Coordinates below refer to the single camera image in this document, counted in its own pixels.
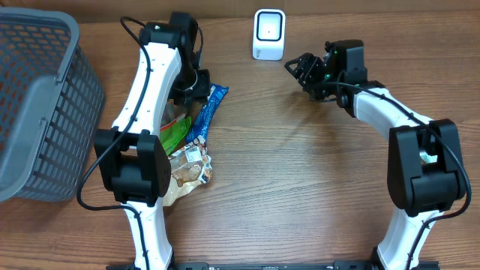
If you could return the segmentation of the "green red snack bag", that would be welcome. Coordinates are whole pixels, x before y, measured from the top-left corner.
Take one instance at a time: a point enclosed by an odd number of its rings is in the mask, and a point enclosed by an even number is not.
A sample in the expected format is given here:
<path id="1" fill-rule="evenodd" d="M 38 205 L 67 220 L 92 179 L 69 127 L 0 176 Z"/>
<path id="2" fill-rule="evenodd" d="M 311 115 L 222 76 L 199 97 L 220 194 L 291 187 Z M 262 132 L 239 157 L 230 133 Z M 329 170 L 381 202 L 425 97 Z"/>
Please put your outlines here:
<path id="1" fill-rule="evenodd" d="M 160 123 L 160 142 L 167 155 L 174 152 L 177 145 L 186 137 L 191 129 L 192 118 L 188 110 L 168 100 Z"/>

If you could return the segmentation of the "blue snack bar wrapper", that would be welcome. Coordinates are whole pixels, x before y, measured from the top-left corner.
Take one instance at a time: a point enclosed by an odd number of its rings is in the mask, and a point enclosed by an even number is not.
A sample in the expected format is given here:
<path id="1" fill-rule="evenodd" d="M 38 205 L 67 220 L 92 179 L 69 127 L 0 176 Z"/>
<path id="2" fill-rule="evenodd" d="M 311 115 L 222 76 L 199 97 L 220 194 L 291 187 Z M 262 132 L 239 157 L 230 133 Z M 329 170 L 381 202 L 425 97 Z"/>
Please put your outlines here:
<path id="1" fill-rule="evenodd" d="M 221 104 L 221 101 L 228 94 L 230 88 L 222 85 L 211 84 L 211 94 L 208 96 L 208 102 L 202 107 L 196 121 L 193 123 L 189 133 L 186 136 L 186 142 L 192 143 L 195 139 L 202 137 L 207 140 L 210 124 L 215 112 Z"/>

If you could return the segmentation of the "beige brown snack pouch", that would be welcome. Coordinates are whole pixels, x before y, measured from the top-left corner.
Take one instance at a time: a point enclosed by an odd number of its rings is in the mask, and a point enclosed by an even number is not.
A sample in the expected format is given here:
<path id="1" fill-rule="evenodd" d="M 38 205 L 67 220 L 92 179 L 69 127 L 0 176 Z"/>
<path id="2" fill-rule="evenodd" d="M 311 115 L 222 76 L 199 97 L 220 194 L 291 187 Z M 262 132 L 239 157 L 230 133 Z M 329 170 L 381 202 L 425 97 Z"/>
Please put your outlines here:
<path id="1" fill-rule="evenodd" d="M 163 197 L 163 206 L 189 194 L 200 185 L 209 183 L 213 168 L 212 159 L 207 155 L 206 140 L 198 136 L 187 145 L 169 156 L 171 177 L 168 191 Z"/>

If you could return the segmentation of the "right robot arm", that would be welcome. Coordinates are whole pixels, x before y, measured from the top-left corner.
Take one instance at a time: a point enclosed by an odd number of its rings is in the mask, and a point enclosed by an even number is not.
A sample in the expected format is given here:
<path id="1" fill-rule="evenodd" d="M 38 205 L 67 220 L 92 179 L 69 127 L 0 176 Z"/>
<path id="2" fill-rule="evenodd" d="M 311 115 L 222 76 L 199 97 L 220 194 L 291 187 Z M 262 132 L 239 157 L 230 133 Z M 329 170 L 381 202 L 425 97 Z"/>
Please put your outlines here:
<path id="1" fill-rule="evenodd" d="M 286 70 L 312 101 L 336 102 L 388 141 L 387 188 L 395 209 L 383 240 L 364 262 L 335 262 L 341 269 L 438 269 L 420 251 L 437 221 L 462 215 L 472 187 L 456 124 L 418 114 L 368 79 L 362 40 L 325 43 L 323 57 L 309 52 Z"/>

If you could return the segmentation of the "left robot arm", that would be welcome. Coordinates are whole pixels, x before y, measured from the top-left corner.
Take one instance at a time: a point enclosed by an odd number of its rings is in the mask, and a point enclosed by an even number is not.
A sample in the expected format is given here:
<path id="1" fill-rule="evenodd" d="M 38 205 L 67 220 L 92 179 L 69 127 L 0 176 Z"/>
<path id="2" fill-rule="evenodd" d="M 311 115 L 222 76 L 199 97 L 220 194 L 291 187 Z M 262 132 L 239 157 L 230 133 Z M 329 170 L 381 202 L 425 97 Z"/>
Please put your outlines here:
<path id="1" fill-rule="evenodd" d="M 189 13 L 174 12 L 169 22 L 142 24 L 133 39 L 139 64 L 127 101 L 109 129 L 94 137 L 103 186 L 127 215 L 135 246 L 129 269 L 174 269 L 162 199 L 171 165 L 161 145 L 161 120 L 168 101 L 190 107 L 210 94 L 209 71 L 200 67 L 195 42 L 202 35 Z"/>

